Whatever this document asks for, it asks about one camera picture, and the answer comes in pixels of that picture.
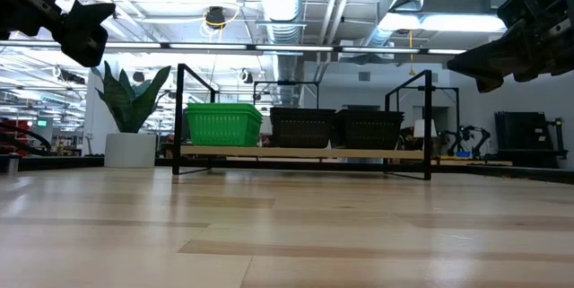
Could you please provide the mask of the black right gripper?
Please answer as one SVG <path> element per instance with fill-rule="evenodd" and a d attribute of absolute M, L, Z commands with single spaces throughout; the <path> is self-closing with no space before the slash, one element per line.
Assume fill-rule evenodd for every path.
<path fill-rule="evenodd" d="M 508 76 L 525 83 L 574 70 L 574 0 L 507 0 L 497 15 L 507 27 L 502 37 L 447 63 L 474 78 L 480 93 L 500 88 Z"/>

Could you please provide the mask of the black aluminium rig frame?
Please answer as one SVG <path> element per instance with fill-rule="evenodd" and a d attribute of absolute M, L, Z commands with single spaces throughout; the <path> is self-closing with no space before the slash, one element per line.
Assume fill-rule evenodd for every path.
<path fill-rule="evenodd" d="M 0 156 L 0 171 L 7 171 L 8 159 L 15 156 Z M 103 157 L 24 157 L 18 162 L 18 171 L 31 170 L 61 170 L 75 168 L 103 167 Z M 179 175 L 195 173 L 210 169 L 246 169 L 246 170 L 304 170 L 304 171 L 333 171 L 333 172 L 376 172 L 376 173 L 415 173 L 424 177 L 406 176 L 412 179 L 430 180 L 426 176 L 439 173 L 474 174 L 481 176 L 532 179 L 551 183 L 574 186 L 574 170 L 540 169 L 526 167 L 505 167 L 499 165 L 431 165 L 425 167 L 415 164 L 366 164 L 340 163 L 326 161 L 254 161 L 222 160 L 222 159 L 184 159 L 179 162 Z"/>

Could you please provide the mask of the white round plant pot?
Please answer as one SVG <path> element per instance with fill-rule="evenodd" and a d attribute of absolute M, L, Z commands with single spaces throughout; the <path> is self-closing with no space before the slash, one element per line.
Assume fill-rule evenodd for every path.
<path fill-rule="evenodd" d="M 136 133 L 107 134 L 104 166 L 148 169 L 155 165 L 156 136 Z"/>

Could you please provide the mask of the green artificial snake plant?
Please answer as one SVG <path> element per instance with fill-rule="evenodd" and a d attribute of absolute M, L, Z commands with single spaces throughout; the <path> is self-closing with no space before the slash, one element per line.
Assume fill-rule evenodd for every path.
<path fill-rule="evenodd" d="M 171 66 L 161 68 L 151 80 L 132 84 L 127 73 L 121 69 L 115 77 L 108 62 L 104 71 L 92 67 L 91 73 L 102 82 L 103 90 L 97 89 L 106 104 L 120 133 L 138 133 L 147 118 L 157 109 L 161 87 L 170 77 Z"/>

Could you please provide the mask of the black equipment cart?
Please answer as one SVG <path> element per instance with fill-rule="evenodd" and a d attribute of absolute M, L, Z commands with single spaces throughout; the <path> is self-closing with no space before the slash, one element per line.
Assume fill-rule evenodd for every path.
<path fill-rule="evenodd" d="M 543 112 L 494 113 L 496 155 L 515 167 L 558 169 L 566 160 L 563 119 L 547 120 Z"/>

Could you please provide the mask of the white lamp shade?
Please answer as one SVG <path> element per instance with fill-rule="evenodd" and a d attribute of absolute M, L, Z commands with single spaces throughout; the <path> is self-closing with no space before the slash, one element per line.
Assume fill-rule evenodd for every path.
<path fill-rule="evenodd" d="M 414 121 L 413 126 L 413 137 L 414 138 L 424 138 L 426 132 L 426 120 L 425 119 L 417 119 Z M 438 132 L 436 129 L 436 125 L 434 120 L 430 121 L 430 137 L 436 138 L 438 136 Z"/>

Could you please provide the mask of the long LED light bar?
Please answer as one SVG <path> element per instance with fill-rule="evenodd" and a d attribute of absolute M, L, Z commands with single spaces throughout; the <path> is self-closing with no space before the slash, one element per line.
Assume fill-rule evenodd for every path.
<path fill-rule="evenodd" d="M 166 50 L 207 50 L 207 51 L 271 51 L 271 52 L 335 52 L 357 54 L 408 54 L 408 55 L 437 55 L 454 56 L 465 52 L 459 48 L 369 48 L 349 46 L 313 46 L 285 44 L 227 44 L 227 43 L 167 43 L 167 42 L 108 42 L 105 49 L 127 50 L 139 49 L 154 51 Z"/>

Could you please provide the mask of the black metal wood shelf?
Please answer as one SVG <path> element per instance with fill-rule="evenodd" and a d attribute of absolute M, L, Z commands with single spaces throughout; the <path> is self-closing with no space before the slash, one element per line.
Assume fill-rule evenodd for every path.
<path fill-rule="evenodd" d="M 421 151 L 390 151 L 390 150 L 360 150 L 360 149 L 318 149 L 318 148 L 280 148 L 280 147 L 241 147 L 241 146 L 195 146 L 181 144 L 181 124 L 183 120 L 183 91 L 185 75 L 190 74 L 200 82 L 209 92 L 210 101 L 214 102 L 218 92 L 201 77 L 199 77 L 186 64 L 178 64 L 176 81 L 176 116 L 175 116 L 175 139 L 171 151 L 171 171 L 174 178 L 179 175 L 194 173 L 181 171 L 182 154 L 204 155 L 230 155 L 239 157 L 279 157 L 279 158 L 303 158 L 303 159 L 327 159 L 327 158 L 383 158 L 383 159 L 419 159 L 422 162 L 412 167 L 405 166 L 409 172 L 420 172 L 422 180 L 431 180 L 431 150 Z"/>

